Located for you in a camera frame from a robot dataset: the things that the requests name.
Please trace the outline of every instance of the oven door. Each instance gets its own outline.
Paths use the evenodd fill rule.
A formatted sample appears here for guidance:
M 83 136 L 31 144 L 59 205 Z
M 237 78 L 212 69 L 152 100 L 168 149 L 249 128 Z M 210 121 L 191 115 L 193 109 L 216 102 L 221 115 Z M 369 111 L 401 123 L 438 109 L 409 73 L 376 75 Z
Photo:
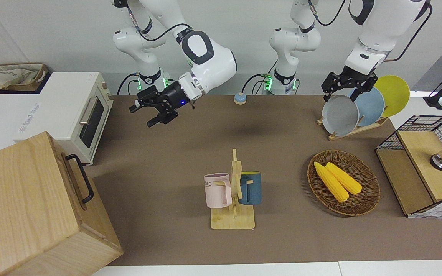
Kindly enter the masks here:
M 79 120 L 79 133 L 75 138 L 76 144 L 83 153 L 87 153 L 90 161 L 95 154 L 96 146 L 102 136 L 103 127 L 109 114 L 109 106 L 102 93 L 95 85 L 94 92 L 88 99 L 85 110 Z

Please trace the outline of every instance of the brown tablecloth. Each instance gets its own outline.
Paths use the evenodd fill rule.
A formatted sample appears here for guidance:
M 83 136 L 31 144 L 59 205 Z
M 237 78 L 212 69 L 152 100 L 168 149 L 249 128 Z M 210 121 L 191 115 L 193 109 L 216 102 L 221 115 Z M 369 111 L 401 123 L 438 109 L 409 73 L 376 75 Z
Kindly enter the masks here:
M 336 141 L 315 121 L 321 96 L 204 96 L 170 124 L 146 127 L 156 113 L 130 114 L 118 96 L 107 121 L 94 177 L 124 255 L 112 265 L 240 264 L 442 259 L 442 220 L 405 218 L 374 149 L 384 126 Z M 236 148 L 245 171 L 262 172 L 263 203 L 254 230 L 212 230 L 203 175 L 229 173 Z M 314 200 L 311 157 L 340 149 L 377 176 L 375 210 L 342 218 Z

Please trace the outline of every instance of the wooden mug holder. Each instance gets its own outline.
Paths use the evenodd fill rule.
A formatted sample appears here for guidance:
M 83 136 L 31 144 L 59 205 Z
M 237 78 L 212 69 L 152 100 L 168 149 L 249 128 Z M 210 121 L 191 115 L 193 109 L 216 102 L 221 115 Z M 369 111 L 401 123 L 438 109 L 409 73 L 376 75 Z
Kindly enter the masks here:
M 233 149 L 231 162 L 231 199 L 233 203 L 225 208 L 211 208 L 212 229 L 254 229 L 255 215 L 253 205 L 244 205 L 238 202 L 242 199 L 240 178 L 242 176 L 242 162 L 238 161 L 236 149 Z
M 364 119 L 364 116 L 361 116 L 361 118 L 359 118 L 358 124 L 361 123 L 361 121 L 363 119 Z M 354 134 L 358 134 L 358 133 L 361 133 L 363 131 L 367 131 L 367 130 L 370 130 L 370 129 L 375 129 L 377 127 L 381 127 L 386 121 L 388 121 L 388 119 L 389 119 L 389 117 L 381 117 L 381 118 L 378 119 L 378 121 L 376 121 L 374 124 L 370 124 L 369 126 L 365 126 L 365 127 L 358 127 L 358 126 L 356 126 L 356 128 L 354 128 L 353 131 L 351 131 L 349 134 L 344 135 L 344 136 L 336 136 L 335 132 L 331 133 L 328 136 L 328 140 L 333 141 L 333 140 L 337 140 L 337 139 L 344 138 L 344 137 L 347 137 L 347 136 L 351 136 L 351 135 L 354 135 Z M 323 124 L 323 116 L 319 120 L 317 120 L 316 123 L 318 125 L 322 125 Z

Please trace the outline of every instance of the corn cob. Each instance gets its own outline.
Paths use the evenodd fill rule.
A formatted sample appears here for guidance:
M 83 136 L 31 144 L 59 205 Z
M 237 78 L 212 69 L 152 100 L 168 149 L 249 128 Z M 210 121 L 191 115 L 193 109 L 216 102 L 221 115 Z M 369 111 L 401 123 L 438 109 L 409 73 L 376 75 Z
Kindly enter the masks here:
M 349 193 L 342 187 L 339 180 L 333 176 L 324 166 L 318 162 L 313 163 L 315 165 L 316 172 L 318 176 L 322 179 L 325 186 L 330 190 L 333 197 L 337 199 L 338 202 L 344 202 L 349 198 Z
M 345 171 L 343 171 L 341 168 L 336 166 L 335 164 L 328 162 L 325 165 L 325 168 L 339 180 L 340 184 L 349 191 L 351 194 L 359 194 L 363 187 L 359 182 L 357 182 L 354 178 L 352 178 L 350 175 L 348 175 Z

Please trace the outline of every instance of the yellow plate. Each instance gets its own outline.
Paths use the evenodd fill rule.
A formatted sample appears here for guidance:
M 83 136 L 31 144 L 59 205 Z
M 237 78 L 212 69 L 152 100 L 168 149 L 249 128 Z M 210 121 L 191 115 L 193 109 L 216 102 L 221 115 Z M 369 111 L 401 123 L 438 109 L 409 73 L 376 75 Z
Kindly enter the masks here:
M 387 106 L 383 112 L 383 117 L 397 114 L 409 102 L 409 85 L 401 77 L 393 75 L 380 77 L 374 87 L 381 92 L 384 104 Z

